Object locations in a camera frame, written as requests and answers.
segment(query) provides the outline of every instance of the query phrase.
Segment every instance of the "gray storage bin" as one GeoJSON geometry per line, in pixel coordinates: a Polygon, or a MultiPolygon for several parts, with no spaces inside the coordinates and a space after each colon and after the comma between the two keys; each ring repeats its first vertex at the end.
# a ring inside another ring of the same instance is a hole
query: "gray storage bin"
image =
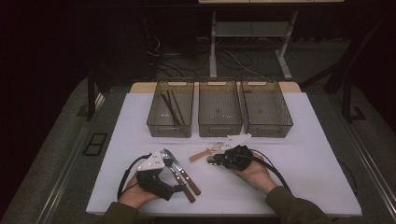
{"type": "Polygon", "coordinates": [[[293,121],[279,83],[272,78],[243,77],[240,98],[245,133],[286,137],[293,121]]]}
{"type": "Polygon", "coordinates": [[[201,137],[241,133],[242,113],[235,77],[199,79],[198,124],[201,137]]]}
{"type": "Polygon", "coordinates": [[[147,125],[153,137],[191,137],[195,78],[164,77],[157,87],[147,125]]]}

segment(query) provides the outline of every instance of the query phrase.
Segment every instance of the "white table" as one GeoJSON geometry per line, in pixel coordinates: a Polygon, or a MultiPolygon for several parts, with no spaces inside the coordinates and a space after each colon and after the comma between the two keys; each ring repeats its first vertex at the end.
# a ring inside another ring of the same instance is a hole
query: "white table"
{"type": "MultiPolygon", "coordinates": [[[[150,136],[146,121],[153,93],[137,92],[143,93],[129,93],[125,98],[87,207],[88,213],[103,214],[117,200],[120,180],[132,161],[167,148],[175,154],[202,194],[196,196],[195,203],[190,203],[183,192],[175,193],[169,202],[149,202],[141,207],[142,216],[275,216],[264,202],[265,195],[231,171],[211,166],[205,159],[189,162],[189,156],[225,140],[199,137],[197,92],[193,104],[192,137],[178,139],[150,136]]],[[[361,216],[361,207],[334,157],[306,94],[294,91],[286,92],[284,96],[294,122],[287,137],[250,138],[245,144],[269,157],[296,197],[317,204],[332,217],[361,216]]],[[[168,169],[163,170],[160,178],[170,185],[177,183],[168,169]]]]}

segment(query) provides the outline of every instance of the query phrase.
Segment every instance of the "dark background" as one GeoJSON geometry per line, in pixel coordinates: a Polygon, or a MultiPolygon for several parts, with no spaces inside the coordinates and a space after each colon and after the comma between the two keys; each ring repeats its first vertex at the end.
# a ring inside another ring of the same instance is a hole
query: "dark background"
{"type": "MultiPolygon", "coordinates": [[[[293,38],[360,39],[393,1],[346,2],[353,6],[301,11],[293,38]]],[[[44,0],[7,0],[0,6],[0,217],[87,71],[96,74],[101,91],[136,79],[149,80],[153,77],[146,53],[150,42],[143,34],[153,33],[169,46],[188,51],[193,50],[196,36],[209,33],[210,12],[162,12],[144,21],[145,13],[72,6],[44,0]],[[133,70],[145,75],[135,77],[133,70]]],[[[395,15],[384,20],[351,71],[355,84],[394,131],[395,15]]]]}

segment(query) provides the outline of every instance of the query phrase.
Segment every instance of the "wooden handle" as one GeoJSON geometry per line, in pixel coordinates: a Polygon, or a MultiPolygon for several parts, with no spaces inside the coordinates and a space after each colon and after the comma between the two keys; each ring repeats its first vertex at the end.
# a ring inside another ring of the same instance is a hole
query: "wooden handle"
{"type": "MultiPolygon", "coordinates": [[[[181,179],[181,177],[178,175],[178,173],[176,173],[176,172],[172,172],[172,173],[174,174],[174,177],[175,177],[177,183],[178,183],[179,185],[184,185],[184,182],[183,182],[183,180],[181,179]]],[[[194,196],[192,195],[192,193],[190,192],[190,190],[187,188],[187,186],[184,186],[183,192],[186,194],[186,196],[187,196],[187,198],[189,199],[190,203],[195,202],[195,198],[194,198],[194,196]]]]}
{"type": "Polygon", "coordinates": [[[187,175],[187,173],[184,170],[181,170],[180,173],[181,173],[181,175],[183,175],[184,179],[186,179],[186,181],[190,185],[192,191],[194,191],[194,193],[196,195],[200,195],[201,191],[198,189],[198,187],[195,185],[195,183],[191,180],[189,175],[187,175]]]}
{"type": "Polygon", "coordinates": [[[207,149],[206,149],[205,151],[203,151],[203,152],[197,153],[197,154],[195,154],[195,155],[189,157],[190,162],[198,161],[199,159],[201,159],[201,158],[204,157],[205,155],[210,155],[210,149],[209,149],[209,148],[207,148],[207,149]]]}

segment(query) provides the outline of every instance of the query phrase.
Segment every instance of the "floor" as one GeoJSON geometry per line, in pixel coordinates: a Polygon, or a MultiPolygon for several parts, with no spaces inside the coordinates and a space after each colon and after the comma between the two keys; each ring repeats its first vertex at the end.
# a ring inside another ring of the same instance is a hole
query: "floor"
{"type": "MultiPolygon", "coordinates": [[[[157,60],[157,77],[208,76],[207,39],[199,39],[200,47],[192,57],[165,49],[157,60]]],[[[292,81],[300,83],[335,63],[345,52],[347,40],[299,40],[290,42],[285,55],[292,81]]],[[[217,42],[218,76],[265,76],[282,79],[274,50],[280,46],[275,38],[223,38],[217,42]]],[[[396,137],[360,90],[353,89],[352,105],[361,109],[365,119],[345,121],[340,114],[341,92],[328,95],[323,86],[326,77],[303,89],[341,162],[350,185],[357,191],[362,217],[343,217],[335,223],[395,223],[390,212],[393,201],[387,201],[396,189],[393,177],[396,164],[396,137]],[[369,157],[374,165],[362,158],[369,157]]],[[[97,223],[100,218],[85,212],[91,191],[106,154],[106,146],[117,122],[129,86],[115,86],[109,93],[99,94],[97,112],[86,121],[86,80],[71,94],[64,110],[40,150],[34,165],[23,181],[2,224],[8,223],[97,223]],[[82,155],[93,133],[107,133],[98,157],[82,155]]],[[[257,218],[156,218],[142,223],[264,223],[257,218]]],[[[265,223],[279,223],[277,218],[265,223]]]]}

